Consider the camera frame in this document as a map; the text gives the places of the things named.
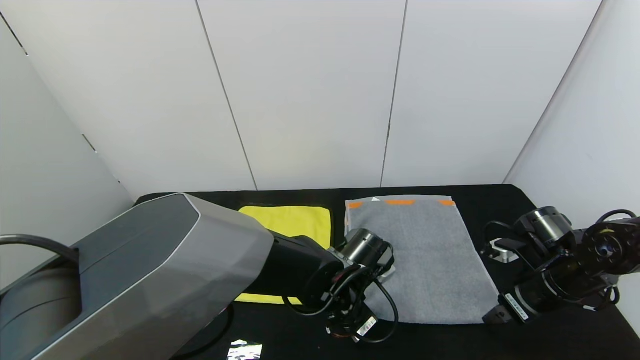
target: white wall panel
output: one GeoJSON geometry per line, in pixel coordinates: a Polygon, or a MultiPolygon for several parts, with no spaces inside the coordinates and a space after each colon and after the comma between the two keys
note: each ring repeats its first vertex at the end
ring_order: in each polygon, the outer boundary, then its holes
{"type": "Polygon", "coordinates": [[[260,190],[379,186],[402,0],[200,0],[260,190]]]}
{"type": "Polygon", "coordinates": [[[14,1],[0,11],[133,197],[255,189],[194,1],[14,1]]]}
{"type": "Polygon", "coordinates": [[[383,186],[501,183],[600,1],[415,1],[383,186]]]}
{"type": "MultiPolygon", "coordinates": [[[[557,207],[577,229],[610,210],[640,213],[638,19],[639,1],[602,5],[506,181],[536,205],[557,207]]],[[[622,277],[620,288],[618,309],[640,334],[640,274],[622,277]]]]}
{"type": "MultiPolygon", "coordinates": [[[[71,245],[132,204],[0,20],[0,234],[71,245]]],[[[0,246],[0,290],[53,255],[0,246]]]]}

